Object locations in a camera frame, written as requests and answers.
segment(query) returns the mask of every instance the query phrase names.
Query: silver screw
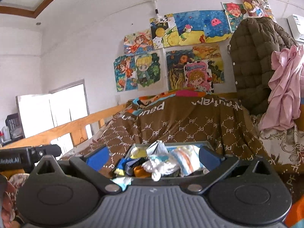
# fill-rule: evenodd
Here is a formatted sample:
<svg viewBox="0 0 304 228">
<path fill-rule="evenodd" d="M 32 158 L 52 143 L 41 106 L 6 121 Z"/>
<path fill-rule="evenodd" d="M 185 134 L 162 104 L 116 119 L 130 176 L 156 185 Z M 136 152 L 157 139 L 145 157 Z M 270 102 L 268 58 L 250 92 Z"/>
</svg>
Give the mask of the silver screw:
<svg viewBox="0 0 304 228">
<path fill-rule="evenodd" d="M 108 192 L 117 192 L 117 191 L 120 190 L 120 187 L 116 184 L 108 184 L 105 187 L 105 190 L 108 191 Z"/>
<path fill-rule="evenodd" d="M 203 187 L 199 184 L 190 184 L 188 190 L 191 192 L 200 192 L 203 190 Z"/>
</svg>

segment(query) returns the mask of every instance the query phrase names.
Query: wooden bed rail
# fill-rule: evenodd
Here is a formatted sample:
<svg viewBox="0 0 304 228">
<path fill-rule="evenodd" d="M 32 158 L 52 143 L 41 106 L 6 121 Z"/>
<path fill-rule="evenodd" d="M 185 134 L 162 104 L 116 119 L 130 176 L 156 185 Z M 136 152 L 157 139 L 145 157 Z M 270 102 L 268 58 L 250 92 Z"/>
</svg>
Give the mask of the wooden bed rail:
<svg viewBox="0 0 304 228">
<path fill-rule="evenodd" d="M 73 145 L 77 146 L 83 142 L 81 139 L 88 139 L 86 125 L 98 122 L 99 128 L 101 128 L 105 123 L 105 118 L 108 118 L 117 112 L 122 111 L 125 107 L 126 104 L 121 104 L 103 111 L 90 114 L 86 117 L 57 126 L 40 134 L 16 141 L 12 144 L 7 145 L 3 149 L 50 144 L 51 140 L 57 139 L 58 137 L 61 137 L 68 133 L 71 135 Z"/>
</svg>

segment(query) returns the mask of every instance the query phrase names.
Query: window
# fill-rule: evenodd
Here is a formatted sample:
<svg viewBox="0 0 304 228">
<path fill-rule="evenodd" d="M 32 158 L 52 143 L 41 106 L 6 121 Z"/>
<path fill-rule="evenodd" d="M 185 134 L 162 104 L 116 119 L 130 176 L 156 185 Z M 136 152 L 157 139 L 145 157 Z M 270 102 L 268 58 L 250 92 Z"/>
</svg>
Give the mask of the window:
<svg viewBox="0 0 304 228">
<path fill-rule="evenodd" d="M 17 106 L 26 138 L 89 114 L 84 80 L 49 94 L 18 96 Z M 91 126 L 85 128 L 88 138 L 91 138 Z M 63 154 L 73 148 L 70 134 L 52 140 L 51 144 L 58 144 Z"/>
</svg>

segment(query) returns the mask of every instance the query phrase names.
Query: gray ribbed panel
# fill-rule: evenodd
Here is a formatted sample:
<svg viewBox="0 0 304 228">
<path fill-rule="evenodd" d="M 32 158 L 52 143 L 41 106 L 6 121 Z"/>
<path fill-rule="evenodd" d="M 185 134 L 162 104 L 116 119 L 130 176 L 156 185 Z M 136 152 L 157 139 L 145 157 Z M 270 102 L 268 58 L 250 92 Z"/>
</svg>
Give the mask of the gray ribbed panel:
<svg viewBox="0 0 304 228">
<path fill-rule="evenodd" d="M 106 196 L 90 218 L 71 227 L 246 228 L 218 217 L 202 197 L 188 195 L 178 186 L 129 186 L 124 193 Z M 283 227 L 285 226 L 282 224 L 276 224 L 265 228 Z M 37 227 L 25 225 L 25 228 Z"/>
</svg>

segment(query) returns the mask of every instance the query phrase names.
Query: black circular cover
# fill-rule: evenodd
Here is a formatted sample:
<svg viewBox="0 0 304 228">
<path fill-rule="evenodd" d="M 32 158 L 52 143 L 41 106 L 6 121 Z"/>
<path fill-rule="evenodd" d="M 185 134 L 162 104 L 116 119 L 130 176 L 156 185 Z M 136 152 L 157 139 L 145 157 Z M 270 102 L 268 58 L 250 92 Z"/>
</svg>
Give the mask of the black circular cover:
<svg viewBox="0 0 304 228">
<path fill-rule="evenodd" d="M 233 177 L 216 183 L 208 195 L 215 212 L 231 222 L 261 226 L 281 221 L 291 206 L 283 183 Z"/>
<path fill-rule="evenodd" d="M 99 200 L 91 183 L 57 169 L 53 173 L 31 173 L 19 189 L 17 208 L 33 224 L 64 226 L 89 215 Z"/>
</svg>

